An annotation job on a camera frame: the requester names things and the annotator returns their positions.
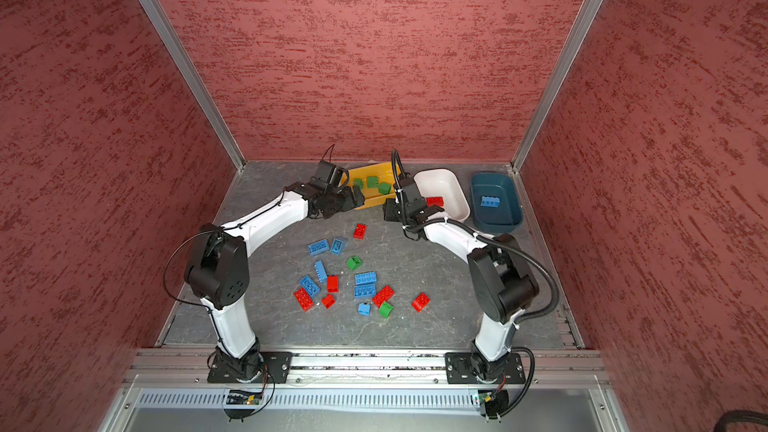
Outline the green lego brick front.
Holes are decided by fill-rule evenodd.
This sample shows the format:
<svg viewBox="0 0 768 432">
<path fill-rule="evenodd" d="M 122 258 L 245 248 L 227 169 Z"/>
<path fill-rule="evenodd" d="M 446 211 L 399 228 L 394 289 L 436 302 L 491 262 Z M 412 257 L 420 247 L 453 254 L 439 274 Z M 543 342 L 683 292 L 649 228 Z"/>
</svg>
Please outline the green lego brick front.
<svg viewBox="0 0 768 432">
<path fill-rule="evenodd" d="M 392 310 L 393 306 L 389 302 L 383 301 L 379 306 L 378 313 L 382 318 L 388 318 Z"/>
</svg>

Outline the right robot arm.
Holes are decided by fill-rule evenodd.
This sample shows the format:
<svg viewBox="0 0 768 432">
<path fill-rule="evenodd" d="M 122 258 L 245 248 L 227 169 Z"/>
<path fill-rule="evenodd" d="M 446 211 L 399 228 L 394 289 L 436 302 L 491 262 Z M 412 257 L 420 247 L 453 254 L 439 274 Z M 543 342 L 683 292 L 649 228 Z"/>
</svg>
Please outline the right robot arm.
<svg viewBox="0 0 768 432">
<path fill-rule="evenodd" d="M 437 206 L 429 206 L 415 180 L 395 176 L 394 216 L 406 237 L 426 239 L 464 259 L 483 312 L 472 348 L 476 362 L 496 366 L 512 350 L 519 325 L 552 312 L 560 298 L 553 277 L 509 234 L 489 238 Z"/>
</svg>

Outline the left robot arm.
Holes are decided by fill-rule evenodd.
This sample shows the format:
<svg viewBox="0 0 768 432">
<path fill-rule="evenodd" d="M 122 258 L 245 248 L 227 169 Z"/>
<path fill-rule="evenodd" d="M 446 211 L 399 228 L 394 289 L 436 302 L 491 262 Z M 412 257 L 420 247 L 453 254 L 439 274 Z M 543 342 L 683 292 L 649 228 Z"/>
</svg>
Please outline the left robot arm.
<svg viewBox="0 0 768 432">
<path fill-rule="evenodd" d="M 364 194 L 354 183 L 296 182 L 240 219 L 221 226 L 204 225 L 191 240 L 185 282 L 211 319 L 217 357 L 244 379 L 261 367 L 257 337 L 244 302 L 250 255 L 295 223 L 309 217 L 329 218 L 364 203 Z"/>
</svg>

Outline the white plastic bin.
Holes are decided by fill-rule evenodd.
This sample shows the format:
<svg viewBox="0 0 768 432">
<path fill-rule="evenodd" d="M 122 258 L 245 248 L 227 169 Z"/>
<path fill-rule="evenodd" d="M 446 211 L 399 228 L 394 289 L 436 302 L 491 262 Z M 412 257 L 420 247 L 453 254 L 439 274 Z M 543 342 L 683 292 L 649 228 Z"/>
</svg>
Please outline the white plastic bin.
<svg viewBox="0 0 768 432">
<path fill-rule="evenodd" d="M 454 220 L 464 222 L 470 216 L 470 206 L 457 176 L 449 169 L 430 169 L 415 174 L 420 194 L 442 200 L 442 208 Z"/>
</svg>

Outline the yellow plastic bin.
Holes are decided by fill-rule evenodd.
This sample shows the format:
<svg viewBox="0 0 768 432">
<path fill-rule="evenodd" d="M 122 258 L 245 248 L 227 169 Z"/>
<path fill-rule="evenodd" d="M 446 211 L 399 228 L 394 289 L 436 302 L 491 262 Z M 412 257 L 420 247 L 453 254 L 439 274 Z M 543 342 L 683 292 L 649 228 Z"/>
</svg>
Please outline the yellow plastic bin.
<svg viewBox="0 0 768 432">
<path fill-rule="evenodd" d="M 352 168 L 349 174 L 350 184 L 357 185 L 364 196 L 364 204 L 358 210 L 381 206 L 395 197 L 394 174 L 389 162 Z"/>
</svg>

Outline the blue lego brick upright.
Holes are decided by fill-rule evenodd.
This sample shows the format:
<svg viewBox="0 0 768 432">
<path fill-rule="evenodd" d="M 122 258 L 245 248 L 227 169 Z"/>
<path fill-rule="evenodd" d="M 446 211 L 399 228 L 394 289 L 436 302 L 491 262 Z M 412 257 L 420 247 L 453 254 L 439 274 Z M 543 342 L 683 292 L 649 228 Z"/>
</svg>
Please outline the blue lego brick upright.
<svg viewBox="0 0 768 432">
<path fill-rule="evenodd" d="M 343 237 L 335 237 L 331 244 L 331 253 L 337 256 L 340 256 L 347 244 L 347 240 Z"/>
</svg>

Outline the blue lego brick long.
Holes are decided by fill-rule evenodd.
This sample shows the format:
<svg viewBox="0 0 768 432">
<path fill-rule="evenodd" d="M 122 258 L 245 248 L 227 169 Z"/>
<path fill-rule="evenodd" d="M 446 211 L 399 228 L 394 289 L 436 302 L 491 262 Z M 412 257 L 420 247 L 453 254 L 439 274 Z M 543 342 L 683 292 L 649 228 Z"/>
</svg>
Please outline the blue lego brick long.
<svg viewBox="0 0 768 432">
<path fill-rule="evenodd" d="M 307 246 L 310 256 L 317 256 L 330 251 L 330 244 L 327 239 L 318 240 Z"/>
</svg>

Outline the red lego brick upright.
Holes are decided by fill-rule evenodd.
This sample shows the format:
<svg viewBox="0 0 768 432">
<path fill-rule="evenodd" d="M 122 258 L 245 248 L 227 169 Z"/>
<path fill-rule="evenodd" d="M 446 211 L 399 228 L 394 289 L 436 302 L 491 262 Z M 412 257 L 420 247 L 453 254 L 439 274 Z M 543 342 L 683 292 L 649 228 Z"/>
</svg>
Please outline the red lego brick upright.
<svg viewBox="0 0 768 432">
<path fill-rule="evenodd" d="M 339 278 L 337 276 L 329 276 L 326 285 L 329 293 L 335 294 L 339 292 Z"/>
</svg>

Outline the blue lego brick pair upper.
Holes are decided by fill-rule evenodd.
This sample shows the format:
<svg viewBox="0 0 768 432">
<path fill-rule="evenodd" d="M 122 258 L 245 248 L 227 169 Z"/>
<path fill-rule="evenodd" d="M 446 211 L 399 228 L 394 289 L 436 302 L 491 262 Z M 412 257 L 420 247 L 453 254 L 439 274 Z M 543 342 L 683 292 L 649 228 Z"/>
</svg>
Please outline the blue lego brick pair upper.
<svg viewBox="0 0 768 432">
<path fill-rule="evenodd" d="M 354 279 L 356 286 L 375 284 L 377 282 L 377 273 L 375 271 L 359 273 L 354 276 Z"/>
</svg>

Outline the blue lego brick pair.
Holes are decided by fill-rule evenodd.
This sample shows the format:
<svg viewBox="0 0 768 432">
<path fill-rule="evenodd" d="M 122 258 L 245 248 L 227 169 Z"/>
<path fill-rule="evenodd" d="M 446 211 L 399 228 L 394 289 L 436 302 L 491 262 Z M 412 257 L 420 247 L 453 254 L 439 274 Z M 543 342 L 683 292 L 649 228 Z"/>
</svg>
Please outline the blue lego brick pair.
<svg viewBox="0 0 768 432">
<path fill-rule="evenodd" d="M 356 285 L 353 290 L 353 295 L 355 300 L 373 298 L 376 295 L 376 293 L 377 293 L 377 290 L 376 290 L 376 285 L 374 283 Z"/>
<path fill-rule="evenodd" d="M 375 284 L 377 282 L 377 273 L 375 271 L 359 273 L 354 276 L 354 279 L 356 286 Z"/>
</svg>

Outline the blue lego brick bottom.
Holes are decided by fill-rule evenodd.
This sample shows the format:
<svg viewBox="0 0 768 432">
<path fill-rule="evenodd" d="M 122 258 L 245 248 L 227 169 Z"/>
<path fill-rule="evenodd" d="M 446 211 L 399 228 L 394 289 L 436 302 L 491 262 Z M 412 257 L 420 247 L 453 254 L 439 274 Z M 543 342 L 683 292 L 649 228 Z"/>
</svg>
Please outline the blue lego brick bottom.
<svg viewBox="0 0 768 432">
<path fill-rule="evenodd" d="M 311 298 L 314 298 L 321 291 L 321 288 L 309 275 L 303 276 L 299 280 L 299 284 Z"/>
</svg>

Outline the teal plastic bin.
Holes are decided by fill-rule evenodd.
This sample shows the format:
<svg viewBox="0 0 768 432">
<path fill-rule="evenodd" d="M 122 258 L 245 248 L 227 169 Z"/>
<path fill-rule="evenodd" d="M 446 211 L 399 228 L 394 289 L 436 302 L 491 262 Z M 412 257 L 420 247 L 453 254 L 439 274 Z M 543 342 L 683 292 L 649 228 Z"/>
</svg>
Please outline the teal plastic bin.
<svg viewBox="0 0 768 432">
<path fill-rule="evenodd" d="M 471 178 L 471 207 L 474 225 L 484 233 L 511 233 L 522 224 L 524 216 L 511 177 L 501 173 L 480 172 Z"/>
</svg>

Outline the blue lego brick pair lower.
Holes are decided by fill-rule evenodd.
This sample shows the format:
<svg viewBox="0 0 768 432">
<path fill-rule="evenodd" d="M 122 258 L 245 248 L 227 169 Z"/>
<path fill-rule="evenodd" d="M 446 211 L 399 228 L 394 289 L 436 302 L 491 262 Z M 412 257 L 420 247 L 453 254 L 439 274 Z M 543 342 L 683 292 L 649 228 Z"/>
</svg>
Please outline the blue lego brick pair lower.
<svg viewBox="0 0 768 432">
<path fill-rule="evenodd" d="M 353 290 L 353 295 L 355 300 L 373 298 L 376 295 L 376 293 L 377 293 L 377 290 L 376 290 L 376 285 L 374 283 L 356 285 Z"/>
</svg>

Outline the red lego brick small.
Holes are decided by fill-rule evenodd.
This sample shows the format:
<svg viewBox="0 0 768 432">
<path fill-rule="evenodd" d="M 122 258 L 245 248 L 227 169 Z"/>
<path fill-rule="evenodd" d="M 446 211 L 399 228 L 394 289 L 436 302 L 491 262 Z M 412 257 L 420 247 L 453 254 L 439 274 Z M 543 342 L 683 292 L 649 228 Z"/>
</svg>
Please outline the red lego brick small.
<svg viewBox="0 0 768 432">
<path fill-rule="evenodd" d="M 325 296 L 325 297 L 322 299 L 322 304 L 324 305 L 324 307 L 325 307 L 326 309 L 329 309 L 329 308 L 330 308 L 330 307 L 332 307 L 332 306 L 333 306 L 335 303 L 336 303 L 336 299 L 335 299 L 335 296 L 334 296 L 333 294 L 327 294 L 327 295 L 326 295 L 326 296 Z"/>
</svg>

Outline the red lego brick long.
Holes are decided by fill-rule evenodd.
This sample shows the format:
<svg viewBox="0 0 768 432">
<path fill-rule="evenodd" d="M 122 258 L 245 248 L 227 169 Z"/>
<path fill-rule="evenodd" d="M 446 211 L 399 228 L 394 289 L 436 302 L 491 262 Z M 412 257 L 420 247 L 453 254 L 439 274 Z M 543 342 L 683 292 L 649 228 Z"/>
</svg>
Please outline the red lego brick long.
<svg viewBox="0 0 768 432">
<path fill-rule="evenodd" d="M 315 305 L 313 298 L 303 287 L 295 290 L 293 296 L 304 312 L 309 311 Z"/>
</svg>

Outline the small blue lego brick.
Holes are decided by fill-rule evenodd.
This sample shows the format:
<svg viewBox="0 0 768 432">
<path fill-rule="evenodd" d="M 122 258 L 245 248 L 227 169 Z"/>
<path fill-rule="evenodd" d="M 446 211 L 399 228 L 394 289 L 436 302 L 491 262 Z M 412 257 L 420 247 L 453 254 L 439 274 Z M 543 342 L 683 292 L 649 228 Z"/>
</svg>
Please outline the small blue lego brick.
<svg viewBox="0 0 768 432">
<path fill-rule="evenodd" d="M 358 305 L 358 313 L 362 316 L 369 316 L 371 313 L 371 305 L 368 303 L 360 303 Z"/>
</svg>

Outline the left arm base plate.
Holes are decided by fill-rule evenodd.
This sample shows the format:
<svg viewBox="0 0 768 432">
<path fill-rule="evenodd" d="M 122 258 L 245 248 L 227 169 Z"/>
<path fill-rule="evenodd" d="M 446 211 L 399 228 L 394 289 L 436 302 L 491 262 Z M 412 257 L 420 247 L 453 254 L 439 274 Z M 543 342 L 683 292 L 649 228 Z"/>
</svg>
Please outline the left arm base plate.
<svg viewBox="0 0 768 432">
<path fill-rule="evenodd" d="M 250 351 L 233 358 L 216 348 L 207 360 L 207 382 L 211 384 L 257 384 L 272 381 L 284 384 L 291 367 L 291 352 Z"/>
</svg>

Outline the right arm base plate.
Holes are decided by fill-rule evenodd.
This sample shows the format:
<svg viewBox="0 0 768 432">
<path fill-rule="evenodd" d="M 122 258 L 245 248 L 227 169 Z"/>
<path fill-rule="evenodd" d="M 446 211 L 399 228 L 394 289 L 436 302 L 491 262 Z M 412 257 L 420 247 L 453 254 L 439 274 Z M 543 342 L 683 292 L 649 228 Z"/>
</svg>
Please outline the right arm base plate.
<svg viewBox="0 0 768 432">
<path fill-rule="evenodd" d="M 449 384 L 522 385 L 525 372 L 518 353 L 507 353 L 496 361 L 488 361 L 479 352 L 448 352 L 444 355 Z"/>
</svg>

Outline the aluminium corner post left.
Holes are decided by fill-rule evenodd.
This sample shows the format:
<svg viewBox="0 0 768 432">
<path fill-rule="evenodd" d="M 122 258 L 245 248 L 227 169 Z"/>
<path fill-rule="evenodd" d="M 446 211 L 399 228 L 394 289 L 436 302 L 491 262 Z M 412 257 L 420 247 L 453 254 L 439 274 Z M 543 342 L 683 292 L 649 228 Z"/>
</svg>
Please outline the aluminium corner post left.
<svg viewBox="0 0 768 432">
<path fill-rule="evenodd" d="M 182 44 L 160 0 L 138 0 L 166 50 L 170 54 L 186 85 L 211 125 L 220 144 L 238 172 L 242 172 L 247 160 L 208 91 L 190 55 Z"/>
</svg>

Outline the aluminium corner post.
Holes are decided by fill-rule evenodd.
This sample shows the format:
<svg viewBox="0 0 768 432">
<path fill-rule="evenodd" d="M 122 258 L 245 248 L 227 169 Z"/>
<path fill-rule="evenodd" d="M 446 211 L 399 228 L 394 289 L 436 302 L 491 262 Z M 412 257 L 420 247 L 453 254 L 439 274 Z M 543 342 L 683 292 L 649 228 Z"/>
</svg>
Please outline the aluminium corner post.
<svg viewBox="0 0 768 432">
<path fill-rule="evenodd" d="M 523 165 L 533 148 L 535 140 L 551 111 L 558 93 L 579 54 L 603 2 L 604 0 L 582 1 L 561 52 L 558 55 L 552 74 L 546 83 L 540 100 L 533 112 L 531 121 L 511 161 L 511 171 L 513 175 L 519 175 L 521 173 Z"/>
<path fill-rule="evenodd" d="M 238 172 L 242 172 L 247 160 L 208 91 L 190 55 L 182 44 L 160 0 L 138 0 L 166 50 L 170 54 L 186 85 L 211 125 L 220 144 Z"/>
</svg>

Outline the aluminium front rail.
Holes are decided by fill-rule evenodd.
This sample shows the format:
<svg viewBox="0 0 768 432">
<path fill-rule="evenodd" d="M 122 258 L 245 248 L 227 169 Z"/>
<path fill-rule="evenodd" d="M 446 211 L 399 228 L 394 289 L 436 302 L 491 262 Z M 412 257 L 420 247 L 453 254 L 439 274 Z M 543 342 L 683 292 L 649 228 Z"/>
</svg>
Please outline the aluminium front rail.
<svg viewBox="0 0 768 432">
<path fill-rule="evenodd" d="M 469 355 L 441 349 L 273 349 L 262 354 L 278 385 L 322 387 L 459 387 L 480 385 Z M 547 389 L 613 387 L 601 353 L 594 350 L 539 350 L 532 385 Z M 206 387 L 210 374 L 226 384 L 208 347 L 146 348 L 136 352 L 124 386 Z"/>
</svg>

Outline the aluminium corner post right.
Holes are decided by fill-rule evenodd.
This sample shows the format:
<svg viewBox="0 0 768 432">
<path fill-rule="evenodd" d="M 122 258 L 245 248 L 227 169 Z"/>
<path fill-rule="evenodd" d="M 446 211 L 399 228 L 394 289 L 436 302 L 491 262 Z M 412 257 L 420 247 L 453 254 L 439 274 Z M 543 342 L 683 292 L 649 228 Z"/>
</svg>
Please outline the aluminium corner post right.
<svg viewBox="0 0 768 432">
<path fill-rule="evenodd" d="M 533 112 L 531 121 L 511 161 L 511 171 L 513 175 L 519 175 L 521 173 L 523 165 L 533 148 L 535 140 L 551 111 L 558 93 L 579 54 L 603 2 L 604 0 L 582 1 L 561 52 L 558 55 L 552 74 L 546 83 L 540 100 Z"/>
</svg>

